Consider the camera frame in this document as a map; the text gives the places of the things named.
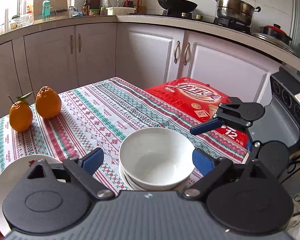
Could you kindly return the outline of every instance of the knife block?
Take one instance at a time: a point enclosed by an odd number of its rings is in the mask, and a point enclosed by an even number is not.
[[[89,0],[90,10],[97,10],[100,7],[100,0]]]

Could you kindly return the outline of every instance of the camera lens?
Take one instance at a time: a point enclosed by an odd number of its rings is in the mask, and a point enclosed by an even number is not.
[[[300,106],[294,106],[294,114],[296,115],[297,119],[300,120]]]
[[[277,82],[273,82],[274,91],[279,95],[280,94],[280,87]]]
[[[286,90],[282,91],[282,99],[283,99],[283,102],[286,104],[286,106],[290,108],[291,107],[291,97]]]

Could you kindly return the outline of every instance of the wok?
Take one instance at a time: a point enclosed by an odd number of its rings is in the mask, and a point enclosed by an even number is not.
[[[173,12],[189,13],[197,8],[197,4],[187,0],[158,0],[160,6],[165,10]]]

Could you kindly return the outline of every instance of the red pot lid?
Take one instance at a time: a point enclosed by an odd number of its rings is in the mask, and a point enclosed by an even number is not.
[[[282,33],[284,35],[287,35],[283,30],[281,30],[281,26],[280,25],[277,25],[277,24],[274,24],[273,26],[272,25],[266,25],[265,27],[268,27],[270,29],[273,29],[274,31],[277,31],[279,33]]]

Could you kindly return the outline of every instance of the tablecloth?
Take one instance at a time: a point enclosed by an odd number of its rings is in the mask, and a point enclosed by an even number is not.
[[[0,119],[0,173],[25,155],[45,154],[63,161],[101,147],[104,163],[94,177],[119,192],[127,189],[118,171],[119,147],[130,133],[146,127],[176,130],[213,157],[225,156],[238,163],[247,153],[215,131],[191,135],[189,129],[199,123],[197,120],[120,78],[70,90],[59,96],[61,114],[51,120],[42,119],[31,105],[33,122],[23,133],[11,128],[8,115]],[[196,169],[188,186],[201,176]]]

